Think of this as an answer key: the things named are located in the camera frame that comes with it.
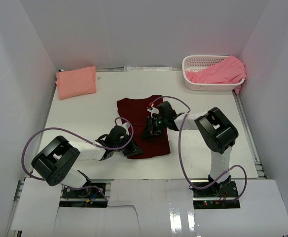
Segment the salmon pink cloth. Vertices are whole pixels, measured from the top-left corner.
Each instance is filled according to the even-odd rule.
[[[243,78],[247,79],[245,65],[234,56],[229,56],[199,72],[185,71],[185,75],[193,83],[206,84],[237,84]],[[240,90],[241,85],[238,85],[235,93],[239,94]]]
[[[96,68],[87,67],[56,74],[59,99],[96,93]]]

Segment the plastic basket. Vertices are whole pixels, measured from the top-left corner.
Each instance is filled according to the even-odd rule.
[[[188,80],[185,75],[185,71],[198,72],[209,66],[221,62],[227,58],[227,56],[210,56],[210,55],[191,55],[184,58],[182,61],[182,72],[185,80],[185,85],[190,90],[206,90],[206,91],[230,91],[235,89],[238,85],[242,84],[245,79],[243,78],[237,84],[204,84],[204,83],[193,83]]]

